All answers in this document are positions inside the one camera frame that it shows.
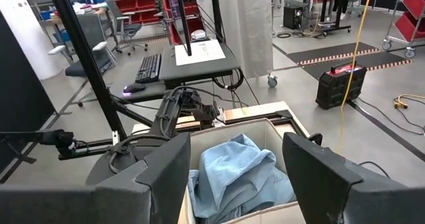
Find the shelf rack red bins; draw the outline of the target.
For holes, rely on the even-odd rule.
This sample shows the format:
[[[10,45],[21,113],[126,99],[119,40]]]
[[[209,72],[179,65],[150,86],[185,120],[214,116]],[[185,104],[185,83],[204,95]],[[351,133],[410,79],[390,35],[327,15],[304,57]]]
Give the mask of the shelf rack red bins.
[[[148,43],[151,39],[168,36],[171,45],[182,45],[175,19],[179,18],[177,0],[114,0],[123,13],[134,12],[132,23],[139,23],[142,28],[134,41]],[[204,29],[196,0],[183,0],[189,36],[198,29]]]

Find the black computer mouse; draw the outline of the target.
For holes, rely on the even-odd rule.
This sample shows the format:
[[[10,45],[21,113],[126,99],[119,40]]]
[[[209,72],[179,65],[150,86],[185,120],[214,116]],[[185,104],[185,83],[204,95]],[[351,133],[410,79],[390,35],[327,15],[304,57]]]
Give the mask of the black computer mouse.
[[[146,89],[146,85],[140,84],[140,83],[133,83],[133,84],[129,84],[129,85],[125,86],[124,89],[123,89],[123,93],[124,94],[133,94],[133,93],[136,93],[136,92],[141,92],[145,89]]]

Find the black computer tower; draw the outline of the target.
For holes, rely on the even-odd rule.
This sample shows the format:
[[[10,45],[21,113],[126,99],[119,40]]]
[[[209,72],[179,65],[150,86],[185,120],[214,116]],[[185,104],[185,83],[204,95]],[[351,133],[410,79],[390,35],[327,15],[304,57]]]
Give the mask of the black computer tower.
[[[283,12],[283,27],[291,30],[302,28],[303,3],[285,1]]]

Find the grey office chair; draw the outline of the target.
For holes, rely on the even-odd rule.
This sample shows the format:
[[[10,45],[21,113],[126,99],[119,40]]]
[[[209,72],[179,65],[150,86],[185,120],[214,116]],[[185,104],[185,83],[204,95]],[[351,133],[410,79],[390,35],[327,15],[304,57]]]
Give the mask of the grey office chair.
[[[129,51],[127,52],[127,55],[130,56],[131,51],[134,51],[136,47],[141,47],[144,51],[147,51],[147,43],[133,40],[137,32],[139,32],[142,28],[141,24],[132,23],[132,16],[135,15],[135,13],[131,11],[127,13],[121,12],[114,0],[107,0],[106,5],[114,18],[114,34],[116,37],[120,38],[115,47],[116,52],[122,54],[123,49],[128,48]]]
[[[82,41],[80,45],[77,45],[76,53],[80,56],[80,60],[66,69],[66,75],[86,78],[92,85],[101,107],[104,110],[113,110],[116,107],[116,101],[108,90],[101,72],[104,67],[109,68],[116,62],[109,52],[108,43],[102,41],[91,47],[87,41]]]

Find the black monitor pole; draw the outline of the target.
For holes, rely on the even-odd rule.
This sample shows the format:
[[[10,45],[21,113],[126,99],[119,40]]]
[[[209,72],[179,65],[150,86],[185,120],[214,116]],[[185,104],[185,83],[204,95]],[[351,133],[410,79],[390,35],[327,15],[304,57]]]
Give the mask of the black monitor pole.
[[[175,19],[175,24],[178,26],[177,31],[181,38],[182,45],[184,46],[187,55],[192,55],[191,38],[189,36],[189,29],[187,26],[187,18],[185,14],[185,6],[183,0],[177,0],[179,6],[179,18]]]

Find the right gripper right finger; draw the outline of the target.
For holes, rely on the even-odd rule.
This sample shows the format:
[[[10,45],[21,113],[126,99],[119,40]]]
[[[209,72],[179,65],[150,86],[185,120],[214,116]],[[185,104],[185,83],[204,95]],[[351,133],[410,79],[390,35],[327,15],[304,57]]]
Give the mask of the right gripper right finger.
[[[307,224],[425,224],[425,187],[407,187],[294,133],[286,171]]]

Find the beige fabric storage box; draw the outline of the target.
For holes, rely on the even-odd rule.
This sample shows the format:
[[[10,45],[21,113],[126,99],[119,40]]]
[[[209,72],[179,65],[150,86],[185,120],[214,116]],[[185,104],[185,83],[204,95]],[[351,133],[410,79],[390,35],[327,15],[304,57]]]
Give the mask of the beige fabric storage box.
[[[270,120],[262,118],[192,133],[190,170],[198,168],[200,156],[205,150],[227,142],[239,134],[245,134],[260,149],[272,151],[277,158],[276,167],[287,174],[282,155],[282,138],[285,133],[294,133],[295,130],[296,127],[293,124],[273,124]],[[178,224],[201,224],[193,214],[188,184]],[[255,211],[221,224],[305,224],[305,220],[295,200]]]

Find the black partition panel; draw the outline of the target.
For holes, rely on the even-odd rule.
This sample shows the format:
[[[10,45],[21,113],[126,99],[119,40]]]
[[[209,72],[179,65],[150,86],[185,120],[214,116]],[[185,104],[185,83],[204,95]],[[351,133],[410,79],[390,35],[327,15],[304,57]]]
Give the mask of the black partition panel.
[[[0,132],[42,128],[55,109],[0,13]]]

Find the light blue denim garment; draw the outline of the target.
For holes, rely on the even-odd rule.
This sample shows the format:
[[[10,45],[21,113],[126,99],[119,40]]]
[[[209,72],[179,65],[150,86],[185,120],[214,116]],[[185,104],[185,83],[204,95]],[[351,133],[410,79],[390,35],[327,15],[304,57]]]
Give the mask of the light blue denim garment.
[[[221,224],[243,215],[294,202],[296,195],[277,158],[245,134],[205,150],[189,171],[194,216],[201,224]]]

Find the small white device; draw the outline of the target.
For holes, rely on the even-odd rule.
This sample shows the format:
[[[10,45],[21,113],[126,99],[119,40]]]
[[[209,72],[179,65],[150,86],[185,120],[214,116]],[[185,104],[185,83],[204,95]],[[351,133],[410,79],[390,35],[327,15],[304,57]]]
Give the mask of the small white device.
[[[198,29],[191,33],[191,39],[193,41],[205,41],[205,40],[208,40],[209,37],[206,31],[202,29]]]

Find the black computer desk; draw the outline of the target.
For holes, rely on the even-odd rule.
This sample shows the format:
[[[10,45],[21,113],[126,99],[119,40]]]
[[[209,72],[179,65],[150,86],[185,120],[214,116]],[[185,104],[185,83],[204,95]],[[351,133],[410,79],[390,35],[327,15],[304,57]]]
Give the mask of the black computer desk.
[[[228,76],[234,70],[240,70],[240,64],[232,55],[230,49],[222,43],[220,47],[224,53],[224,58],[178,66],[175,61],[174,50],[169,45],[166,45],[161,51],[146,56],[146,59],[153,59],[157,62],[156,67],[159,69],[158,81],[147,83],[145,89],[140,92],[133,94],[124,92],[125,87],[134,83],[136,74],[143,63],[140,60],[126,64],[123,67],[120,75],[110,88],[110,92],[129,102],[145,102],[161,99],[165,91],[181,84]]]

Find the black stand table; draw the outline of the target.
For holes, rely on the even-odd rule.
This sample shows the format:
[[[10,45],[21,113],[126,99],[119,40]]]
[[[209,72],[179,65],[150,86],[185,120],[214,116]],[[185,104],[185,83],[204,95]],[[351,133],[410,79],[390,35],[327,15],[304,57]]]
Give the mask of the black stand table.
[[[322,0],[322,9],[321,9],[319,24],[321,25],[323,35],[326,37],[330,32],[339,31],[343,29],[347,29],[347,32],[350,33],[351,32],[350,25],[347,25],[347,26],[340,25],[341,15],[343,13],[346,13],[349,0],[334,0],[333,3],[336,5],[337,14],[336,14],[336,20],[333,23],[331,23],[330,21],[326,21],[326,18],[327,18],[326,12],[328,8],[327,4],[330,2],[331,0]]]

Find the black aluminium table frame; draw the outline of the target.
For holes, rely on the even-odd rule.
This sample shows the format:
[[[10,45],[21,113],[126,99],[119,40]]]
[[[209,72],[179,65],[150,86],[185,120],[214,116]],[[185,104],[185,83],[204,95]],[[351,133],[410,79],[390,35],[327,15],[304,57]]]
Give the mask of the black aluminium table frame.
[[[102,78],[102,73],[100,72],[97,62],[93,56],[94,51],[92,50],[92,46],[88,43],[86,33],[80,25],[80,17],[74,12],[70,1],[52,0],[52,2],[58,11],[59,19],[62,21],[62,24],[68,32],[70,40],[74,46],[74,50],[76,51],[76,55],[78,56],[86,78],[90,82],[94,94],[100,103],[110,129],[116,131],[121,138],[126,138],[128,136],[124,131],[124,127],[118,117],[118,113],[145,124],[148,127],[152,127],[153,121],[148,120],[144,116],[128,109],[124,106],[124,103],[134,104],[136,102],[159,99],[165,93],[166,86],[159,82],[155,82],[153,85],[159,87],[159,90],[155,94],[150,96],[145,94],[142,97],[135,97],[131,100],[116,98],[106,87],[106,83]],[[62,136],[58,135],[56,137],[54,145],[59,152],[58,158],[60,160],[70,160],[103,154],[107,151],[106,146],[112,145],[112,140],[106,139],[88,142],[86,144],[72,144],[70,132],[65,132]]]

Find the white partition on wheels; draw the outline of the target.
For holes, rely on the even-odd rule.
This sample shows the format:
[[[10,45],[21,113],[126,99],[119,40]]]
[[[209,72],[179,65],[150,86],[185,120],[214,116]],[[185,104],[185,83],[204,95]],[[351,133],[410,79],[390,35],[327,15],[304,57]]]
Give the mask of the white partition on wheels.
[[[221,37],[236,56],[247,79],[274,70],[272,0],[218,0],[224,31]]]

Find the white paper sheet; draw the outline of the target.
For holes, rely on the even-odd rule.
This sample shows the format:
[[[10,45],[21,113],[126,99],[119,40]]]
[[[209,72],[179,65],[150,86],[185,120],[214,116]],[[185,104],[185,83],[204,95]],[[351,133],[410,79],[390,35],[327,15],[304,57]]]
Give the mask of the white paper sheet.
[[[217,40],[177,45],[174,51],[177,66],[226,58]]]

